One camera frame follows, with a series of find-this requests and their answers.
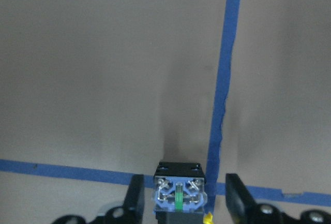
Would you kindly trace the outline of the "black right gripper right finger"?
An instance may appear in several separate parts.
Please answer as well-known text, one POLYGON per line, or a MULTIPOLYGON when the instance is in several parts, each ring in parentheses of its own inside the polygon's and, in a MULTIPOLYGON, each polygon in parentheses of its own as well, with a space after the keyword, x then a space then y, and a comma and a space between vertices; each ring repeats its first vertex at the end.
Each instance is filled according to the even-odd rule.
POLYGON ((225 201, 234 223, 330 223, 330 213, 310 209, 296 219, 268 203, 257 203, 238 174, 225 176, 225 201))

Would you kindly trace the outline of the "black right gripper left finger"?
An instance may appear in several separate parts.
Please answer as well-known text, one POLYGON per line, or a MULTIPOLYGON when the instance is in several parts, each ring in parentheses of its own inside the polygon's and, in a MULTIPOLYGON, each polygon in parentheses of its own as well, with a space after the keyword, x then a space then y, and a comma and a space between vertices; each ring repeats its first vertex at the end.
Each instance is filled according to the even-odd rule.
POLYGON ((103 207, 91 223, 142 223, 144 214, 144 175, 132 176, 123 204, 103 207))

